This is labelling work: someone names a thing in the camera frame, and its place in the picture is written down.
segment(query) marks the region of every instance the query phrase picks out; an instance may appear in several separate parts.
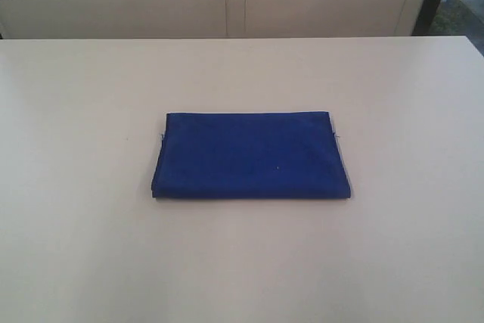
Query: folded towel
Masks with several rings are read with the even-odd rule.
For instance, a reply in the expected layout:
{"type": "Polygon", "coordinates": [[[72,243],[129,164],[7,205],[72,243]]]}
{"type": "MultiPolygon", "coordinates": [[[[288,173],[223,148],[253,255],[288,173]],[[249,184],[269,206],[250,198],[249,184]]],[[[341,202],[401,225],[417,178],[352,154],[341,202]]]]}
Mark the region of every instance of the folded towel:
{"type": "Polygon", "coordinates": [[[153,197],[349,198],[329,113],[169,113],[153,197]]]}

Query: folded blue fabric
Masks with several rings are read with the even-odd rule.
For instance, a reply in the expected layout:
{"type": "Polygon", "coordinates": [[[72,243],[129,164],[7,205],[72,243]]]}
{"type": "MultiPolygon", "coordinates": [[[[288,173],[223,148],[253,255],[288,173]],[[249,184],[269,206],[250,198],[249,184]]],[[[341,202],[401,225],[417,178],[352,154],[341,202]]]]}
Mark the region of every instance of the folded blue fabric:
{"type": "Polygon", "coordinates": [[[329,113],[169,113],[153,197],[349,198],[329,113]]]}

